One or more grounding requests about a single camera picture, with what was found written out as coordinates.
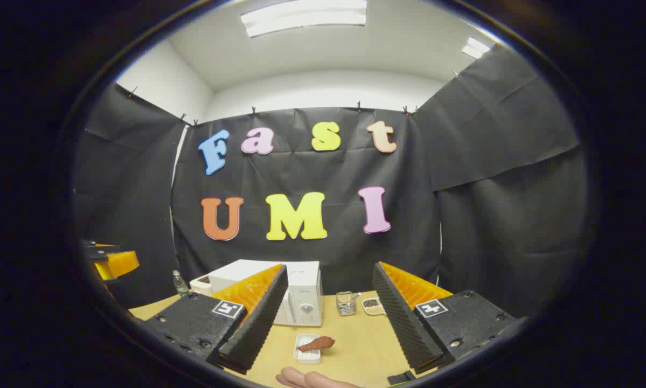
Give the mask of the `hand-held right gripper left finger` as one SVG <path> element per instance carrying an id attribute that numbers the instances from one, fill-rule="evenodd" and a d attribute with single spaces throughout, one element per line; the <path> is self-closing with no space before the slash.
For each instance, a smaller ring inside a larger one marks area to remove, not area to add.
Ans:
<path id="1" fill-rule="evenodd" d="M 182 354 L 246 374 L 287 289 L 287 268 L 276 264 L 211 296 L 189 292 L 143 324 Z"/>

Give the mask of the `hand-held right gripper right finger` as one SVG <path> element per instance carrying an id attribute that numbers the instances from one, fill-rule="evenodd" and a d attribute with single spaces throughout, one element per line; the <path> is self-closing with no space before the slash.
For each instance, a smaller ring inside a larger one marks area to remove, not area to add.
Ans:
<path id="1" fill-rule="evenodd" d="M 474 290 L 451 293 L 385 262 L 374 266 L 373 285 L 416 373 L 481 350 L 518 321 Z"/>

